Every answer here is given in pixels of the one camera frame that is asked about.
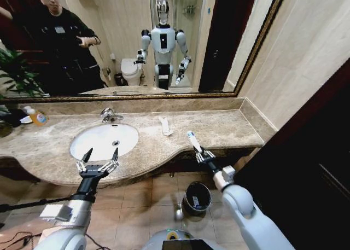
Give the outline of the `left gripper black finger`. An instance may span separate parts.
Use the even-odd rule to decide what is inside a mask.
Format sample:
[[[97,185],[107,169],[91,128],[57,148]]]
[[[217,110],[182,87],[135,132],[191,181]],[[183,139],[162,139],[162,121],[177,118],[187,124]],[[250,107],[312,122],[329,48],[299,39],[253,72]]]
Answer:
[[[118,158],[119,158],[119,148],[116,147],[110,161],[101,167],[101,172],[103,172],[103,173],[104,172],[107,172],[107,173],[113,172],[119,166]]]
[[[90,148],[82,157],[82,159],[78,160],[76,162],[76,167],[78,169],[78,172],[79,173],[82,173],[82,172],[87,172],[87,169],[85,167],[85,164],[89,161],[90,159],[90,156],[92,154],[92,151],[93,151],[93,148]]]

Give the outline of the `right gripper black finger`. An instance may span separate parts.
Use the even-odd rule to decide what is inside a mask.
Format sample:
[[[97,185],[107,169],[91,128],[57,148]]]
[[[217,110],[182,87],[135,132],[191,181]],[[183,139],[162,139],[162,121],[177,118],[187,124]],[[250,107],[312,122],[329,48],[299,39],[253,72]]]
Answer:
[[[200,153],[201,161],[212,161],[216,158],[216,156],[207,149],[202,148],[202,152]]]
[[[195,152],[195,158],[199,164],[203,164],[205,162],[205,150],[202,146],[198,149],[197,147],[193,146],[194,152]]]

